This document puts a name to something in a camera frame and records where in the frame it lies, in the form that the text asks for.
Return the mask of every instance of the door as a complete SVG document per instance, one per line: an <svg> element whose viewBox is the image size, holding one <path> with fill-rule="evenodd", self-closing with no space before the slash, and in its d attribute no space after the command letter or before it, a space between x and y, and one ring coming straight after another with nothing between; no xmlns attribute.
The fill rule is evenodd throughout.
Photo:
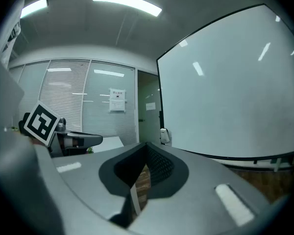
<svg viewBox="0 0 294 235"><path fill-rule="evenodd" d="M158 76L138 71L139 142L160 141L161 111Z"/></svg>

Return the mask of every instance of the white wall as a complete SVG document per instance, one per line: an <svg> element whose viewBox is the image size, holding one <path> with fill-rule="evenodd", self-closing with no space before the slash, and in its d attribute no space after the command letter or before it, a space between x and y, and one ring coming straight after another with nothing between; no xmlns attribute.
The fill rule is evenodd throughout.
<svg viewBox="0 0 294 235"><path fill-rule="evenodd" d="M55 37L40 38L26 46L24 52L9 63L9 68L53 58L85 58L109 61L136 67L157 74L156 60L117 47L65 42Z"/></svg>

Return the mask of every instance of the white table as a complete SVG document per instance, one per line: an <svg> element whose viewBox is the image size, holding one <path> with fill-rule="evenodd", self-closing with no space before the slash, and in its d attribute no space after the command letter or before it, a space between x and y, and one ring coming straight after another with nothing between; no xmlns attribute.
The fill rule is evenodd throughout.
<svg viewBox="0 0 294 235"><path fill-rule="evenodd" d="M94 153L96 153L96 152L120 148L123 146L124 145L122 144L119 137L108 137L108 138L103 138L103 141L101 144L93 146L93 151Z"/></svg>

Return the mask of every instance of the projection screen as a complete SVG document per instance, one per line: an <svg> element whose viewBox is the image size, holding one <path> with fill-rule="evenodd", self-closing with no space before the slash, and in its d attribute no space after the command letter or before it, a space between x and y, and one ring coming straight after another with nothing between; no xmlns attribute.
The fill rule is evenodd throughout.
<svg viewBox="0 0 294 235"><path fill-rule="evenodd" d="M267 6L201 28L157 65L169 145L223 159L294 152L294 35Z"/></svg>

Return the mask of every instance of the small white device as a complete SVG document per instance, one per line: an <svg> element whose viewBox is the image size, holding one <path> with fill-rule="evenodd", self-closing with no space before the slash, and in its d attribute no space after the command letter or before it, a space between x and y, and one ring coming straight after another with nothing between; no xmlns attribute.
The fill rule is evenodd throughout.
<svg viewBox="0 0 294 235"><path fill-rule="evenodd" d="M166 128L160 129L160 135L161 135L161 143L169 143L170 142L169 132Z"/></svg>

